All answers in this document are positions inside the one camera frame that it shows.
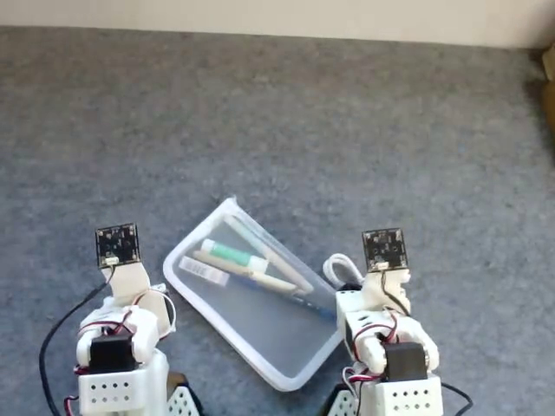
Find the plastic box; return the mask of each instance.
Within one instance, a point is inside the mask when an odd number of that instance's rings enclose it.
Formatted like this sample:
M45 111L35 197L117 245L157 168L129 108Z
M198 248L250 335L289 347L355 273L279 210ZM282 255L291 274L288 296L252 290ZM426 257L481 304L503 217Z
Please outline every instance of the plastic box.
M213 242L224 247L216 254L227 256L218 262L224 260L228 266L246 264L245 253L258 257L250 261L258 274L246 276L195 263L213 249ZM261 259L268 260L266 270ZM258 279L261 273L279 279L284 288L264 284ZM341 341L335 290L250 218L235 198L225 200L172 250L164 262L164 275L277 390L304 385Z

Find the label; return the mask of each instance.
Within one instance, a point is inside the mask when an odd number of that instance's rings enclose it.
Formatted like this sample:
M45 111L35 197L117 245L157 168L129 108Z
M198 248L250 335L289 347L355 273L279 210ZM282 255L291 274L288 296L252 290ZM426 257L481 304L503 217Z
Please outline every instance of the label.
M229 273L215 267L204 264L194 258L183 256L180 261L180 269L188 271L195 276L202 277L208 282L216 283L219 286L226 286L229 280Z

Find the white wall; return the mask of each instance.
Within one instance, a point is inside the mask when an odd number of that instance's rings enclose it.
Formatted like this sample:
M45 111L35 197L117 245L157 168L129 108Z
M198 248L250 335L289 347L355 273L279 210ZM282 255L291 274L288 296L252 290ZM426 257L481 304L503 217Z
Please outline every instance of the white wall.
M532 47L555 0L0 0L0 24Z

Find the black cable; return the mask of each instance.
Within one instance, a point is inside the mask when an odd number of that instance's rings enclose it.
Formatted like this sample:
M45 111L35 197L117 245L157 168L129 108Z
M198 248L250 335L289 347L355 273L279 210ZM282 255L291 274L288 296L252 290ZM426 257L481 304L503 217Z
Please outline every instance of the black cable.
M46 375L46 364L45 364L44 358L46 356L46 350L49 347L50 340L52 340L52 337L54 336L56 331L70 316L73 315L74 312L76 312L76 310L78 310L80 307L82 307L85 303L90 301L92 298L94 298L104 288L108 286L108 284L110 283L110 280L112 280L112 277L114 276L114 271L115 271L115 268L112 268L112 272L110 273L110 276L106 280L106 282L98 286L96 289L91 290L82 301L77 303L66 315L64 315L63 318L60 321L58 321L52 327L52 329L47 333L46 337L44 338L44 341L42 342L41 351L38 355L38 368L41 374L41 383L42 383L42 390L44 391L44 397L46 398L46 402L49 405L49 409L54 416L62 416L62 415L60 414L60 412L58 411L58 408L56 407L56 403L54 402L54 398L52 397L52 392L50 391L49 378Z
M361 412L361 403L362 403L362 385L364 383L368 383L367 381L361 381L361 385L358 389L358 406L356 407L355 416L359 416Z
M405 314L405 316L410 316L410 313L408 312L407 308L405 308L405 305L403 305L401 303L401 301L399 299L397 299L395 296L391 295L386 289L385 289L385 271L382 272L382 291L385 294L385 296L387 296L389 299L391 299L391 301L397 305L399 308L401 308L402 313Z
M443 382L441 383L441 386L445 387L447 390L451 390L452 392L457 393L460 397L462 397L468 402L454 416L461 416L463 413L466 413L468 410L470 410L472 406L474 406L474 402L472 401L472 398L468 394L460 390L459 388Z

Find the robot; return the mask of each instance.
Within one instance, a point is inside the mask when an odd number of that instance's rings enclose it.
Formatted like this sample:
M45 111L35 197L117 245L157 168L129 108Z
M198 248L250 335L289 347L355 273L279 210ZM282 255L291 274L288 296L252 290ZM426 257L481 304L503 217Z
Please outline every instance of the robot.
M323 416L441 416L445 387L467 399L456 416L473 402L456 387L442 383L434 370L440 364L437 345L411 314L404 283L410 280L400 229L362 234L368 273L362 276L344 255L324 264L324 274L341 283L333 271L341 264L356 277L336 293L337 326L354 362L343 370Z
M441 388L472 401L433 373L439 351L410 315L402 284L410 279L402 231L362 234L368 273L362 276L344 255L324 264L324 274L341 288L336 293L337 326L354 362L343 370L321 416L441 416ZM79 396L64 401L73 416L79 400L84 416L202 416L202 405L184 374L169 371L158 342L175 331L176 312L164 284L151 285L140 260L135 224L96 231L98 266L106 282L71 309L50 331L39 356L42 385L53 415L44 355L62 323L106 286L112 295L82 320L76 348ZM354 284L337 278L333 265L346 266Z
M184 374L169 371L160 340L175 331L176 313L165 285L152 286L141 260L135 224L96 231L98 265L106 282L73 308L45 339L39 364L52 414L59 415L44 370L51 335L85 302L109 285L112 295L82 320L76 348L79 396L63 405L72 416L201 416L202 405Z

